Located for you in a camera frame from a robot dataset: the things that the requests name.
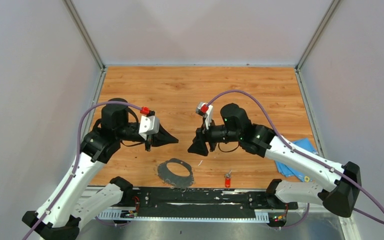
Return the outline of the metal key organizer plate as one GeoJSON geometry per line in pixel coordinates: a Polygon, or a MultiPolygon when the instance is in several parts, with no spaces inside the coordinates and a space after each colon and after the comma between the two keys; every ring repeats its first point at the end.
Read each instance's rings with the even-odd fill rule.
{"type": "Polygon", "coordinates": [[[192,166],[178,158],[171,158],[159,164],[157,166],[157,175],[164,183],[171,185],[173,188],[187,189],[195,183],[192,166]],[[168,164],[181,165],[188,171],[188,175],[182,176],[172,172],[168,164]]]}

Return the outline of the silver key with red tag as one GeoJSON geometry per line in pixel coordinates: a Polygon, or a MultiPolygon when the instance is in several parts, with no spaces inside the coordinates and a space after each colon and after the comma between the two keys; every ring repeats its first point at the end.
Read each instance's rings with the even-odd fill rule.
{"type": "Polygon", "coordinates": [[[231,187],[231,174],[232,171],[230,170],[224,175],[224,187],[227,189],[231,187]]]}

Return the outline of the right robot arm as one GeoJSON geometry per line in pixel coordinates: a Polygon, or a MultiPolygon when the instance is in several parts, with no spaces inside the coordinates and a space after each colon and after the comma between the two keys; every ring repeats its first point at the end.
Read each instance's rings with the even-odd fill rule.
{"type": "Polygon", "coordinates": [[[285,164],[310,177],[309,182],[272,180],[265,195],[270,208],[301,202],[321,205],[339,217],[352,215],[362,184],[357,164],[330,161],[299,147],[273,129],[252,123],[246,111],[235,103],[220,110],[222,125],[214,123],[212,105],[200,102],[196,113],[202,116],[202,126],[195,131],[189,153],[207,156],[219,143],[237,142],[249,154],[285,164]]]}

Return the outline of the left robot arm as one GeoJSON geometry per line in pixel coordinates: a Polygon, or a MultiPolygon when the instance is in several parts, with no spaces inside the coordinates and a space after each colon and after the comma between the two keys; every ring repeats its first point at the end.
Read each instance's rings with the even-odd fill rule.
{"type": "Polygon", "coordinates": [[[140,200],[134,195],[133,185],[119,176],[86,201],[79,203],[79,199],[124,141],[144,145],[146,151],[178,143],[147,107],[141,107],[141,117],[130,122],[136,105],[113,98],[99,106],[101,118],[89,133],[77,134],[75,157],[61,182],[42,206],[23,215],[29,233],[37,233],[45,240],[74,240],[85,225],[107,208],[116,204],[138,208],[140,200]]]}

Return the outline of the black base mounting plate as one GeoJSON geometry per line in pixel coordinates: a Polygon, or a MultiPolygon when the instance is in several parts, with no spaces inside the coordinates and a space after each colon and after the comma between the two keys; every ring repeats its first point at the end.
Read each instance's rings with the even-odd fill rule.
{"type": "Polygon", "coordinates": [[[258,212],[284,214],[298,204],[282,203],[261,189],[135,187],[113,207],[138,217],[251,220],[258,212]]]}

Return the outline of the blue cloth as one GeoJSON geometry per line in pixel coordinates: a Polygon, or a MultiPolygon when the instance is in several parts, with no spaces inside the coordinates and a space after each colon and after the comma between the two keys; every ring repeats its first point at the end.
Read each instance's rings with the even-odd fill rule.
{"type": "MultiPolygon", "coordinates": [[[[304,150],[307,153],[317,155],[316,148],[312,145],[308,138],[302,138],[293,141],[291,145],[296,146],[296,150],[304,150]]],[[[313,178],[307,173],[308,170],[300,163],[304,159],[301,154],[294,152],[286,152],[286,156],[282,161],[275,161],[277,171],[284,177],[297,177],[301,182],[312,182],[313,178]]]]}

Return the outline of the aluminium rail base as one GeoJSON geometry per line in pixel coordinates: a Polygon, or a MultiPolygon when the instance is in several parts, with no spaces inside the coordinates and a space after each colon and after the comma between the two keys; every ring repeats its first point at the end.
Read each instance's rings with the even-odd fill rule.
{"type": "Polygon", "coordinates": [[[39,209],[26,212],[23,222],[46,240],[74,240],[93,219],[119,221],[256,222],[285,227],[287,215],[304,205],[322,206],[339,217],[352,214],[357,194],[339,185],[327,192],[316,182],[274,179],[267,189],[133,187],[113,179],[84,199],[84,186],[59,189],[39,209]]]}

